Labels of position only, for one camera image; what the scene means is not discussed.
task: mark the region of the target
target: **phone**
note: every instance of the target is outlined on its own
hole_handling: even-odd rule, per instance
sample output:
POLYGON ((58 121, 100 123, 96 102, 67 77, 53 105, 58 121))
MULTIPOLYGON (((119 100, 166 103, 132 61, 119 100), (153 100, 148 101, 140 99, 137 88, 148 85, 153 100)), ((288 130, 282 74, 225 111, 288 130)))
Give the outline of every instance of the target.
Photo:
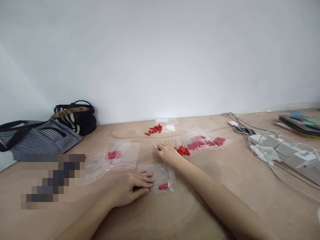
POLYGON ((239 128, 239 127, 234 127, 234 131, 236 133, 240 133, 240 134, 245 134, 245 135, 256 135, 256 133, 252 130, 252 129, 249 129, 249 128, 239 128))

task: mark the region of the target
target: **white cable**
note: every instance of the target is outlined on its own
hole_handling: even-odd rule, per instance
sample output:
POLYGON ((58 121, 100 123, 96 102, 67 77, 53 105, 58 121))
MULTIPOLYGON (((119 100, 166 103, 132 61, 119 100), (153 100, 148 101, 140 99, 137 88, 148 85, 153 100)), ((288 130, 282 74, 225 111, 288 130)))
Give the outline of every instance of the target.
POLYGON ((272 161, 271 159, 269 159, 269 158, 266 156, 266 154, 264 153, 264 151, 262 151, 261 145, 260 145, 260 140, 261 140, 261 138, 263 137, 263 135, 264 135, 265 133, 267 133, 267 132, 270 132, 270 131, 275 131, 275 130, 273 129, 273 130, 268 130, 268 131, 264 132, 264 133, 261 135, 261 137, 259 138, 258 145, 259 145, 260 151, 263 153, 263 156, 266 158, 267 163, 269 164, 269 167, 271 168, 271 170, 273 171, 273 173, 276 175, 276 177, 277 177, 281 182, 284 182, 284 183, 287 184, 288 186, 290 186, 290 187, 294 188, 295 190, 297 190, 297 191, 299 191, 299 192, 307 195, 308 197, 313 198, 314 200, 316 200, 316 201, 318 201, 318 202, 320 203, 320 200, 319 200, 319 199, 317 199, 317 198, 311 196, 310 194, 308 194, 308 193, 306 193, 306 192, 303 192, 303 191, 299 190, 298 188, 292 186, 291 184, 287 183, 287 182, 284 181, 282 178, 280 178, 279 175, 274 171, 274 169, 272 168, 272 166, 271 166, 271 164, 270 164, 270 162, 269 162, 269 161, 271 161, 271 162, 274 163, 274 161, 272 161))
MULTIPOLYGON (((228 114, 228 115, 233 116, 233 117, 236 119, 236 121, 237 121, 241 126, 243 126, 243 127, 245 127, 245 126, 244 126, 243 124, 241 124, 240 121, 243 122, 243 123, 245 123, 245 124, 247 124, 247 125, 250 126, 250 127, 256 128, 256 127, 251 126, 250 124, 246 123, 245 121, 237 118, 237 117, 236 117, 233 113, 231 113, 231 112, 230 112, 230 113, 222 113, 222 115, 223 115, 223 114, 228 114)), ((268 132, 274 133, 273 131, 276 131, 276 132, 278 132, 278 134, 280 134, 280 132, 279 132, 278 130, 266 130, 266 131, 262 134, 262 136, 265 135, 265 134, 268 133, 268 132)), ((250 143, 251 145, 254 145, 254 144, 252 144, 252 143, 250 142, 250 138, 249 138, 250 135, 249 135, 248 133, 244 132, 244 131, 242 131, 242 132, 248 135, 249 143, 250 143)), ((279 167, 282 168, 283 170, 287 171, 287 172, 290 173, 291 175, 297 177, 298 179, 302 180, 303 182, 307 183, 308 185, 310 185, 310 186, 312 186, 312 187, 317 188, 317 189, 320 190, 320 187, 318 187, 318 186, 316 186, 316 185, 314 185, 314 184, 311 184, 311 183, 307 182, 307 181, 304 180, 303 178, 301 178, 301 177, 299 177, 298 175, 290 172, 289 170, 287 170, 286 168, 282 167, 282 166, 279 165, 278 163, 276 163, 276 162, 268 159, 268 158, 266 157, 265 153, 262 151, 261 146, 260 146, 260 140, 261 140, 262 136, 261 136, 260 139, 259 139, 258 145, 259 145, 260 151, 263 153, 263 155, 264 155, 264 157, 266 158, 267 162, 268 162, 268 160, 271 161, 271 162, 273 162, 274 164, 276 164, 277 166, 279 166, 279 167)), ((320 158, 319 158, 319 155, 318 155, 318 151, 320 151, 320 150, 317 150, 317 149, 315 149, 315 148, 313 148, 313 147, 311 147, 311 146, 309 146, 309 145, 306 145, 306 144, 303 144, 303 143, 299 143, 299 142, 297 142, 297 141, 295 141, 295 140, 293 140, 293 139, 291 139, 291 138, 289 138, 289 137, 285 137, 285 138, 288 138, 288 139, 292 140, 293 142, 296 142, 296 143, 299 144, 299 145, 305 145, 305 146, 308 146, 308 147, 312 148, 312 149, 315 151, 316 156, 317 156, 317 158, 318 158, 319 161, 320 161, 320 158)), ((269 167, 271 168, 272 172, 276 175, 276 177, 277 177, 280 181, 288 184, 287 182, 285 182, 284 180, 282 180, 282 179, 277 175, 277 173, 273 170, 273 168, 272 168, 272 166, 270 165, 269 162, 268 162, 268 164, 269 164, 269 167)), ((297 189, 297 188, 295 188, 295 187, 293 187, 293 188, 296 189, 296 190, 298 190, 298 191, 300 191, 300 192, 302 192, 302 193, 305 193, 305 192, 303 192, 303 191, 301 191, 301 190, 299 190, 299 189, 297 189)))

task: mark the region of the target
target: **wooden table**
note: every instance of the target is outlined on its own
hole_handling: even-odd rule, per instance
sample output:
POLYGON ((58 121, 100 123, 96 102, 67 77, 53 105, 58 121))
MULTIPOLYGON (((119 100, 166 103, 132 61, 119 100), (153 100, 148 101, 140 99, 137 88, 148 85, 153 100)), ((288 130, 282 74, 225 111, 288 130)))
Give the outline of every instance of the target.
MULTIPOLYGON (((320 116, 316 110, 301 112, 320 116)), ((245 114, 241 119, 253 126, 277 129, 285 136, 319 149, 319 139, 304 138, 273 125, 278 122, 277 115, 285 113, 245 114)), ((250 151, 246 136, 236 134, 227 124, 229 120, 228 116, 182 118, 178 119, 178 131, 151 136, 144 132, 154 126, 154 121, 101 125, 68 153, 85 153, 89 159, 106 145, 110 147, 114 140, 132 139, 141 143, 137 169, 139 164, 160 162, 150 141, 157 144, 163 137, 179 135, 184 129, 196 126, 213 130, 231 139, 232 143, 223 150, 185 157, 240 197, 274 229, 280 239, 319 239, 319 204, 281 183, 269 167, 250 151)), ((54 239, 107 191, 115 177, 125 174, 107 172, 87 186, 85 193, 69 210, 20 210, 21 189, 27 184, 20 181, 19 168, 20 163, 16 163, 0 173, 1 239, 54 239)), ((320 191, 277 166, 274 169, 288 183, 320 198, 320 191)), ((150 193, 125 207, 113 209, 98 228, 94 239, 233 239, 192 186, 178 173, 176 180, 177 191, 174 193, 150 193)))

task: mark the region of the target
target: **pile of red caps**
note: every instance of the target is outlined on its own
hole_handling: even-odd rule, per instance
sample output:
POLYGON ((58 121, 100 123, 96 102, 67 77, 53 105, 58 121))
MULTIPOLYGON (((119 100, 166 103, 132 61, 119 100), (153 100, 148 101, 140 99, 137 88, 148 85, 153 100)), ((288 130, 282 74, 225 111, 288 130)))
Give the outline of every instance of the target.
POLYGON ((177 152, 182 156, 183 154, 190 156, 190 152, 188 148, 185 148, 183 146, 180 146, 178 149, 176 147, 173 147, 177 152))
POLYGON ((213 142, 220 147, 221 145, 223 145, 225 141, 226 141, 225 138, 217 137, 213 142))
POLYGON ((205 139, 206 137, 203 136, 195 136, 193 137, 194 141, 190 144, 188 144, 188 147, 190 148, 190 150, 196 150, 198 148, 201 148, 203 146, 206 146, 207 144, 202 142, 203 139, 205 139))
POLYGON ((169 187, 169 184, 166 183, 166 184, 162 184, 159 186, 159 189, 167 189, 169 187))
POLYGON ((153 128, 150 128, 151 130, 149 130, 149 133, 144 133, 145 135, 148 135, 148 136, 150 136, 150 134, 154 134, 155 132, 158 132, 159 131, 159 133, 161 133, 161 131, 162 131, 162 126, 159 124, 159 125, 156 125, 156 126, 154 126, 153 128))
POLYGON ((121 150, 120 151, 108 152, 108 158, 109 159, 115 159, 115 158, 121 158, 121 157, 122 157, 121 150))

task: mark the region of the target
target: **pixelated area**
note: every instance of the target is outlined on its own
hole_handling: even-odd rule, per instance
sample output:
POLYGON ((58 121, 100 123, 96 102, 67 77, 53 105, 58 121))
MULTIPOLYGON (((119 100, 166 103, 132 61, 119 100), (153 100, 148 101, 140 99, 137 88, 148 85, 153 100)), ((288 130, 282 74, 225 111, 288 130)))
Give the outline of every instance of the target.
POLYGON ((22 154, 21 209, 69 209, 84 191, 84 154, 22 154))

